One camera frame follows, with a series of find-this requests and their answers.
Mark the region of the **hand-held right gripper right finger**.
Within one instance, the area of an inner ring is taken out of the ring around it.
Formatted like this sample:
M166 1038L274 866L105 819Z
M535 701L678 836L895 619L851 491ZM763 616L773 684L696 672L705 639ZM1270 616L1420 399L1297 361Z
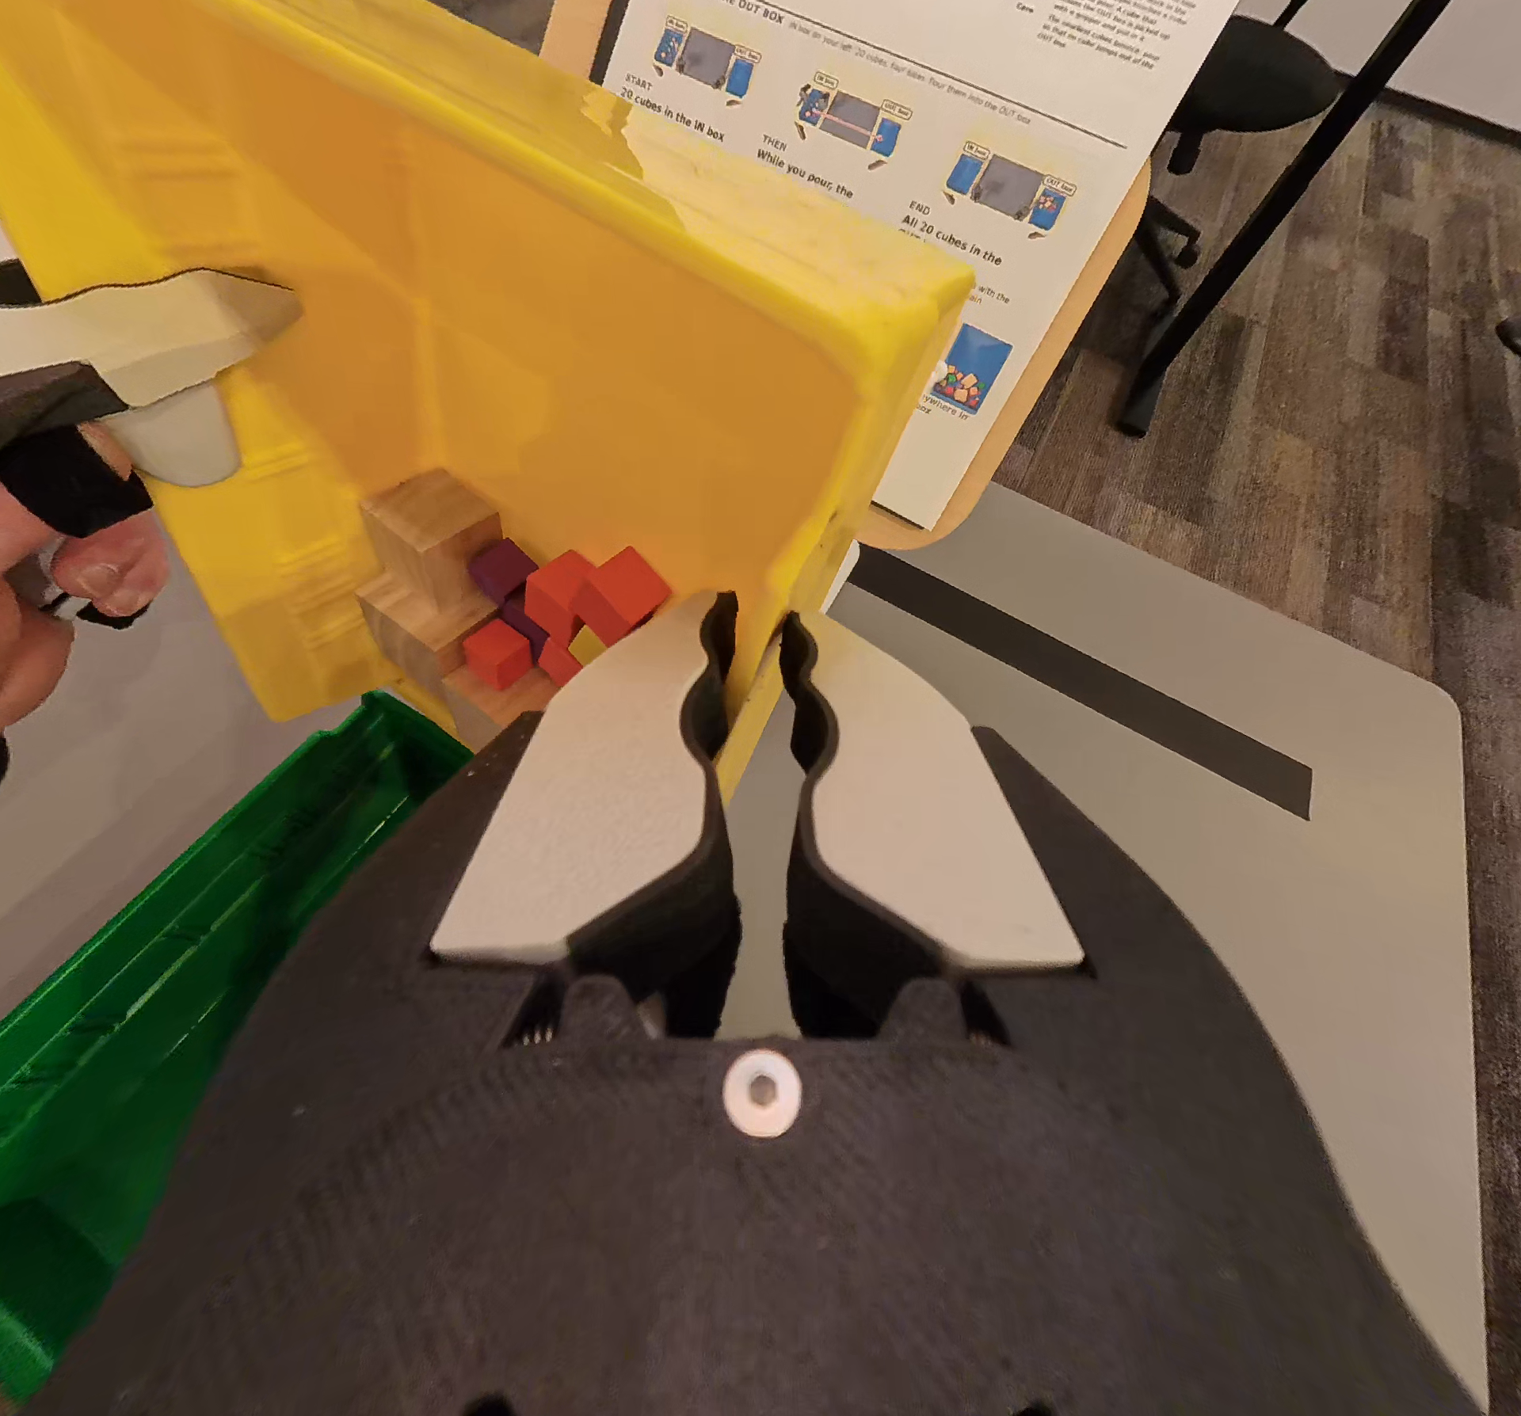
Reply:
M875 1033L899 987L1074 975L1084 946L992 768L992 731L829 616L787 616L800 768L782 956L794 1024Z

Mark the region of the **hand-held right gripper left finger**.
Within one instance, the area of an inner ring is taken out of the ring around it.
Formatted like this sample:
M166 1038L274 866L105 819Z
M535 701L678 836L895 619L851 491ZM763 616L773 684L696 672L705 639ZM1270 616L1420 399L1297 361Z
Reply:
M729 737L734 592L696 592L580 667L521 762L428 933L470 970L607 975L661 1028L712 1038L737 957L713 758Z

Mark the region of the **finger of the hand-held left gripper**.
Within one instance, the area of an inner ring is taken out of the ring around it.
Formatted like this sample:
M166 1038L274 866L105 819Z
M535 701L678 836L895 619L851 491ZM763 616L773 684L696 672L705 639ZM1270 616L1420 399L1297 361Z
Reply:
M189 267L0 312L6 429L93 420L87 389L117 412L229 429L218 370L298 319L289 285Z
M138 479L166 486L216 486L245 467L233 420L216 386L185 386L117 414L117 449Z

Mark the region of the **pile of coloured wooden cubes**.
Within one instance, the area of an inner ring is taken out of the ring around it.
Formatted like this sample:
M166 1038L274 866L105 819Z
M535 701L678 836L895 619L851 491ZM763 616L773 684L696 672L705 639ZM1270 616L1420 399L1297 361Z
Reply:
M543 710L609 644L646 625L673 585L638 550L539 559L501 512L445 467L355 505L376 579L355 592L371 644L409 698L465 748Z

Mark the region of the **yellow plastic box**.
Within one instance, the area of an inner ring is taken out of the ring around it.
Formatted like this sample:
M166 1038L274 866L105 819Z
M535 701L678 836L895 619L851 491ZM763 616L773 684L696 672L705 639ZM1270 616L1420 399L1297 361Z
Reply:
M428 0L6 0L6 236L61 299L293 289L245 467L154 486L271 720L402 684L355 505L417 474L535 552L737 597L734 796L973 267Z

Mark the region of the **green plastic box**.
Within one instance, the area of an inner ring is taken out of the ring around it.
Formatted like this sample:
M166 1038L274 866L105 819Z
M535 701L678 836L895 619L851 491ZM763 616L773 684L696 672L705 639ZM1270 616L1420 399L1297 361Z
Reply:
M0 1380L26 1400L134 1252L247 1008L308 915L465 762L367 690L0 1024Z

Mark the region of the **person's left hand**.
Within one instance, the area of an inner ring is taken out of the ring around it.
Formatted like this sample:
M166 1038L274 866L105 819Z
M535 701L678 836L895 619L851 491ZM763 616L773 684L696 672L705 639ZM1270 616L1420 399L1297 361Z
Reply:
M65 426L124 479L134 460L105 426ZM71 619L31 608L15 579L38 552L54 552L46 581L59 597L90 608L93 625L138 619L166 585L166 538L156 516L134 516L90 538L54 536L10 491L0 491L0 723L31 717L65 672Z

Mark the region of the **black tape strip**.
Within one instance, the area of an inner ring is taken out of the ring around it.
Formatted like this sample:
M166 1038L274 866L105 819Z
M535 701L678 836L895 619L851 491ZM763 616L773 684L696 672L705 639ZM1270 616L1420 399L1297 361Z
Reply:
M1211 776L1310 819L1310 762L1015 619L1012 612L988 608L982 597L881 550L858 552L850 585L1204 768Z

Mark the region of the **white printed instruction sheet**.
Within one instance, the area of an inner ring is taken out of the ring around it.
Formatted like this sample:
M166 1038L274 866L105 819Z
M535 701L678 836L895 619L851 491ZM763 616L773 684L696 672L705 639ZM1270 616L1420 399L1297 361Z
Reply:
M881 474L936 529L1241 0L614 0L607 89L978 282Z

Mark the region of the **black stand leg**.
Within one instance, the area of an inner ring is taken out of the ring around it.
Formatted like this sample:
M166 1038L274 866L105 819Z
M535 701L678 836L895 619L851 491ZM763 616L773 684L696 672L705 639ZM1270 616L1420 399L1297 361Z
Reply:
M1392 85L1398 69L1418 51L1418 41L1433 29L1447 0L1409 0L1385 37L1370 51L1370 64L1351 75L1340 100L1321 114L1302 153L1282 167L1274 189L1243 218L1243 231L1227 243L1227 254L1204 267L1204 277L1187 289L1184 312L1153 333L1151 351L1133 369L1131 395L1114 412L1114 429L1146 439L1170 382L1170 369L1211 319L1211 312L1228 295L1243 267L1263 254L1263 243L1282 231L1297 202L1310 189L1321 167L1340 153L1351 127L1370 114L1370 107Z

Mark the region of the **black office chair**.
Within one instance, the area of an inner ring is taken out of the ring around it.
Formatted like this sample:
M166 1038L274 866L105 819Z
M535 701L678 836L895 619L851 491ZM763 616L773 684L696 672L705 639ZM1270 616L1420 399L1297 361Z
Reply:
M1282 133L1336 107L1336 69L1285 32L1302 4L1308 0L1285 0L1274 22L1243 14L1227 21L1170 118L1170 177L1187 177L1211 133Z

